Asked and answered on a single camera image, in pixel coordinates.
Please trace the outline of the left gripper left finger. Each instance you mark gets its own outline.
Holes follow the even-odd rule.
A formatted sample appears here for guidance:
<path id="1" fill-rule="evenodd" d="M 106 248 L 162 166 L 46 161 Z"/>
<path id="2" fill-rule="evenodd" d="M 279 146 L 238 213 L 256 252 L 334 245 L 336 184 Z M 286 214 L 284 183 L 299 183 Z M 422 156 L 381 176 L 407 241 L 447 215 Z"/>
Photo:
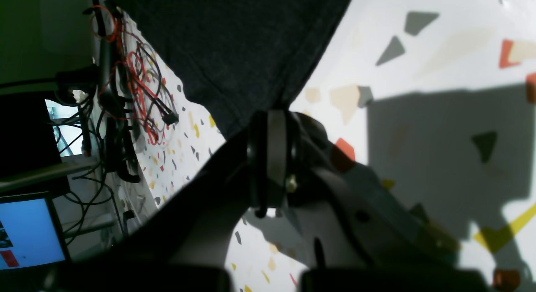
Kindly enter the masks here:
<path id="1" fill-rule="evenodd" d="M 230 292 L 224 269 L 248 209 L 287 205 L 300 128 L 288 111 L 255 114 L 199 173 L 109 252 L 55 270 L 56 292 Z"/>

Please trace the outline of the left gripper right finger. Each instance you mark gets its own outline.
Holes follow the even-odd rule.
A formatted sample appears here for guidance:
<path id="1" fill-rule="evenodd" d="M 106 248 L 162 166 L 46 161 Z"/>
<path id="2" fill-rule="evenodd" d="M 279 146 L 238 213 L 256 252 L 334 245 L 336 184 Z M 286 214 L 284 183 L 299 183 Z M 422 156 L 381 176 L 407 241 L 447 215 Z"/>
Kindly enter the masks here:
<path id="1" fill-rule="evenodd" d="M 368 166 L 327 140 L 322 125 L 289 113 L 289 212 L 312 267 L 301 292 L 486 292 L 454 254 L 382 186 Z"/>

